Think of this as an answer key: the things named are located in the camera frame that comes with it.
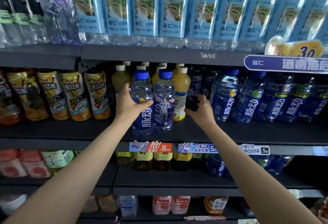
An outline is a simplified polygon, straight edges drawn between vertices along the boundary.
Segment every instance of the shelf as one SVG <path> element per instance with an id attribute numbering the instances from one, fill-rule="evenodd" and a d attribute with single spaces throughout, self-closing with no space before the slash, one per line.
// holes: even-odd
<path id="1" fill-rule="evenodd" d="M 226 52 L 216 50 L 172 49 L 162 47 L 110 46 L 84 44 L 82 63 L 88 60 L 103 61 L 150 61 L 166 63 L 186 63 L 223 66 L 244 66 L 246 52 Z"/>
<path id="2" fill-rule="evenodd" d="M 289 172 L 273 175 L 287 189 L 300 190 L 301 197 L 322 197 L 322 194 L 304 180 Z M 119 167 L 113 185 L 117 195 L 227 195 L 241 197 L 235 182 L 224 177 L 211 177 L 203 171 L 190 168 L 186 172 L 137 171 Z"/>
<path id="3" fill-rule="evenodd" d="M 328 145 L 326 139 L 328 125 L 320 121 L 311 124 L 278 122 L 267 124 L 252 121 L 245 125 L 226 121 L 219 123 L 219 127 L 239 145 L 269 145 L 271 154 L 277 155 L 313 155 L 313 146 Z M 128 130 L 118 144 L 116 151 L 128 151 L 129 144 L 124 141 L 133 140 L 135 139 L 131 131 Z M 183 142 L 212 143 L 190 116 L 186 116 L 183 121 L 174 122 L 171 131 L 153 131 L 147 140 L 176 144 Z M 176 152 L 176 144 L 173 145 L 173 152 Z"/>
<path id="4" fill-rule="evenodd" d="M 109 195 L 111 185 L 113 183 L 117 166 L 109 162 L 99 178 L 93 195 Z M 9 178 L 0 178 L 0 193 L 1 194 L 32 194 L 39 189 L 49 178 L 33 178 L 30 176 Z"/>
<path id="5" fill-rule="evenodd" d="M 21 68 L 74 69 L 82 46 L 36 44 L 0 49 L 0 66 Z"/>
<path id="6" fill-rule="evenodd" d="M 204 198 L 191 198 L 186 214 L 173 214 L 169 212 L 164 215 L 156 215 L 153 213 L 152 197 L 138 197 L 137 214 L 134 217 L 122 217 L 121 223 L 181 223 L 186 216 L 209 216 L 204 206 Z M 238 219 L 246 219 L 247 216 L 241 211 L 238 205 L 238 199 L 229 199 L 222 216 L 226 217 L 224 224 L 236 223 Z M 219 220 L 202 221 L 201 223 L 215 224 L 222 223 Z"/>
<path id="7" fill-rule="evenodd" d="M 0 148 L 83 150 L 103 130 L 111 119 L 44 120 L 23 122 L 0 128 Z"/>

